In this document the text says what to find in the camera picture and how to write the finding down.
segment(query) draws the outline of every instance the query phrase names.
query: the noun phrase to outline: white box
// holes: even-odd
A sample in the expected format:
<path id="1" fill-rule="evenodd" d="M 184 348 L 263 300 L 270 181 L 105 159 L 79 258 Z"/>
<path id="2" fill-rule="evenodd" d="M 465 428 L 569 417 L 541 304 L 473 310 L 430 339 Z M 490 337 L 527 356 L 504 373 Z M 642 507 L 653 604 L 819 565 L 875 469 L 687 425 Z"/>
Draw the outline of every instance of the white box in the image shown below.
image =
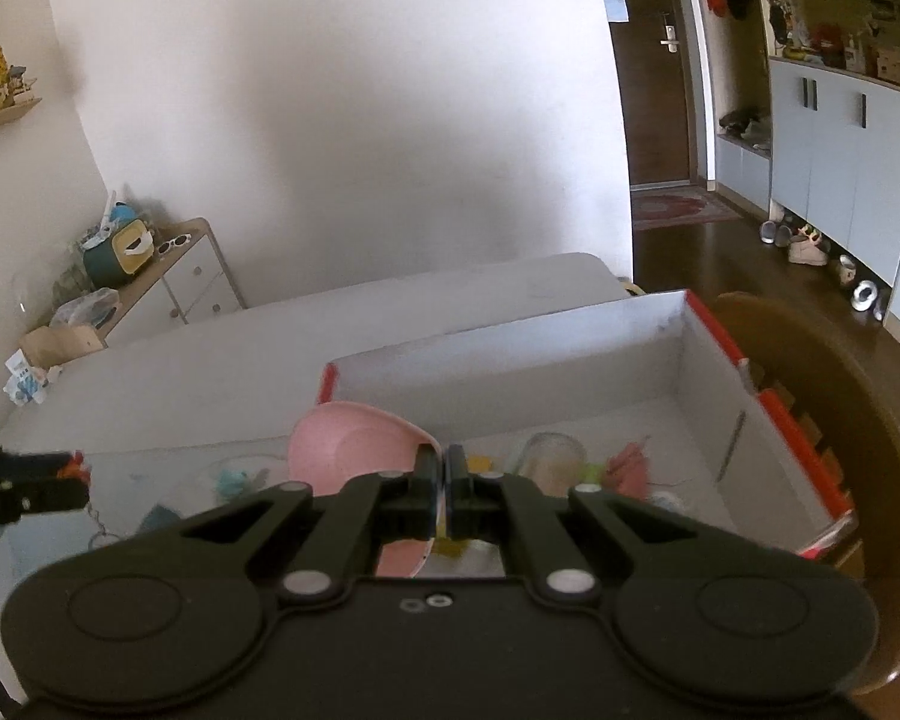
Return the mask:
<path id="1" fill-rule="evenodd" d="M 813 555 L 850 504 L 775 394 L 693 293 L 588 306 L 344 357 L 320 402 L 350 400 L 415 423 L 442 445 L 506 458 L 540 431 L 602 464 L 649 437 L 650 487 L 692 517 Z"/>

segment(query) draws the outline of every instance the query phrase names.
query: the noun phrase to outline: wooden chair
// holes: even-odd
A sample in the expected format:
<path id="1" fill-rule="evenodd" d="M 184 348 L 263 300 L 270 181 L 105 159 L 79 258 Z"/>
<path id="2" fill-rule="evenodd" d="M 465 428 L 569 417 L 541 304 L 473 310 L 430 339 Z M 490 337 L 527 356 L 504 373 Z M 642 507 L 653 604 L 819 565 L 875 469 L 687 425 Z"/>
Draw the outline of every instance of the wooden chair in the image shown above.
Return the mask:
<path id="1" fill-rule="evenodd" d="M 782 385 L 797 421 L 816 426 L 818 452 L 840 464 L 858 527 L 825 560 L 852 574 L 862 555 L 880 630 L 855 692 L 876 690 L 900 673 L 900 427 L 860 365 L 785 304 L 730 293 L 712 310 L 751 359 L 754 384 Z"/>

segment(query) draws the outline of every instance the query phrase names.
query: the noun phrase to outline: wooden floor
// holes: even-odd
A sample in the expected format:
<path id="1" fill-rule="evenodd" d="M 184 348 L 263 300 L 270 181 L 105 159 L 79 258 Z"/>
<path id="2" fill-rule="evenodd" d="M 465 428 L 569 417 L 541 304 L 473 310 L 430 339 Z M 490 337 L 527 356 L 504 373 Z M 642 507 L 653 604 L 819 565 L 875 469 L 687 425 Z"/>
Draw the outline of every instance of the wooden floor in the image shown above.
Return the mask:
<path id="1" fill-rule="evenodd" d="M 647 292 L 689 288 L 704 302 L 726 292 L 789 301 L 838 338 L 900 421 L 900 344 L 870 314 L 858 314 L 826 269 L 791 265 L 760 242 L 752 218 L 634 233 L 634 282 Z M 900 720 L 900 677 L 862 702 L 874 717 Z"/>

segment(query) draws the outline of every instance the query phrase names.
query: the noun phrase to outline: doormat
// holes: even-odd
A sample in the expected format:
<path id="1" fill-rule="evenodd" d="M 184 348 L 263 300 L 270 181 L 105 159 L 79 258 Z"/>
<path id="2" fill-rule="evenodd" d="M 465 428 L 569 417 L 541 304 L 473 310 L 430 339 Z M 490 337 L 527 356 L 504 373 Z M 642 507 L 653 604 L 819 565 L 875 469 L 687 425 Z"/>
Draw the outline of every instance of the doormat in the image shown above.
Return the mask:
<path id="1" fill-rule="evenodd" d="M 631 212 L 634 232 L 741 218 L 719 196 L 699 187 L 635 191 L 631 194 Z"/>

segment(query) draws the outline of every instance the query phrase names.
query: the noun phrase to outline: pink bowl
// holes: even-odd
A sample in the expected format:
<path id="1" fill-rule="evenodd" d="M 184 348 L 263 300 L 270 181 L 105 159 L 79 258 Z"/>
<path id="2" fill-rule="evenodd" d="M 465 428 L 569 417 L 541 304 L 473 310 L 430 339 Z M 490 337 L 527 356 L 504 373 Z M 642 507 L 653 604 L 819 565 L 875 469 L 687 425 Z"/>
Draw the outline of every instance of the pink bowl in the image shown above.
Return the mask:
<path id="1" fill-rule="evenodd" d="M 305 413 L 290 434 L 290 479 L 308 483 L 314 495 L 333 495 L 354 476 L 376 471 L 412 471 L 416 449 L 432 436 L 405 419 L 362 403 L 331 401 Z M 430 553 L 432 541 L 396 541 L 381 552 L 377 576 L 411 577 Z"/>

